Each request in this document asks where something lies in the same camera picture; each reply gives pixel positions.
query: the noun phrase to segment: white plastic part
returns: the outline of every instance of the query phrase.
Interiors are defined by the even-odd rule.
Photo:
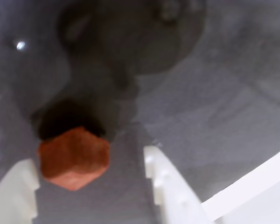
[[[31,224],[39,181],[32,160],[16,163],[0,182],[0,224]]]
[[[216,220],[280,182],[280,152],[238,181],[220,191],[202,207],[210,220]]]
[[[159,148],[145,147],[144,159],[163,224],[212,224],[194,191]]]

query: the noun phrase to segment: red block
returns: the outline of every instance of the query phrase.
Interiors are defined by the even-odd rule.
[[[108,141],[76,127],[40,145],[41,172],[49,182],[78,190],[107,170],[109,151]]]

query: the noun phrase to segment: gray surface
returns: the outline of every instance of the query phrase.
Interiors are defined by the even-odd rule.
[[[85,47],[91,28],[68,51],[56,25],[72,2],[0,0],[0,179],[37,161],[40,114],[63,98],[90,105],[112,141],[110,169],[82,190],[41,180],[36,224],[157,223],[146,144],[162,144],[202,201],[280,151],[280,0],[193,2],[171,27],[118,1],[96,24],[100,45]]]

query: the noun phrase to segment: gray floor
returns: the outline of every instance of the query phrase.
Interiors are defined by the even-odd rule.
[[[280,0],[193,0],[175,25],[139,2],[104,2],[69,44],[73,0],[0,0],[0,179],[20,159],[38,163],[37,130],[66,99],[112,142],[110,169],[82,190],[41,179],[36,224],[158,223],[147,144],[202,201],[280,151]]]

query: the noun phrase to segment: orange cube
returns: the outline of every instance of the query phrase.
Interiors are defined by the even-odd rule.
[[[73,128],[40,144],[38,155],[45,179],[68,190],[78,190],[100,177],[110,163],[110,143]]]

